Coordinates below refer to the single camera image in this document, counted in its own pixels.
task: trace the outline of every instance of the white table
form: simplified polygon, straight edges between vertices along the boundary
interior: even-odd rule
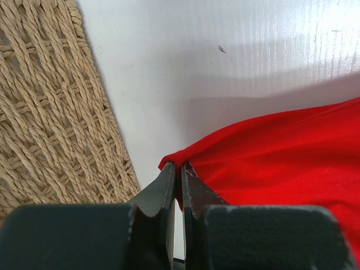
[[[360,95],[358,0],[78,6],[142,188],[164,155],[221,127]],[[312,87],[328,79],[334,83]],[[183,258],[179,210],[175,218],[174,256]]]

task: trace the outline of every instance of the woven rope mat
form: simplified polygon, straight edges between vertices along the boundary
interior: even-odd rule
[[[0,0],[0,219],[139,191],[81,24],[73,1]]]

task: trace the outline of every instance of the red cloth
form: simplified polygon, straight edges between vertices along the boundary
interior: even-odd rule
[[[220,129],[168,155],[233,205],[322,205],[360,265],[360,98]]]

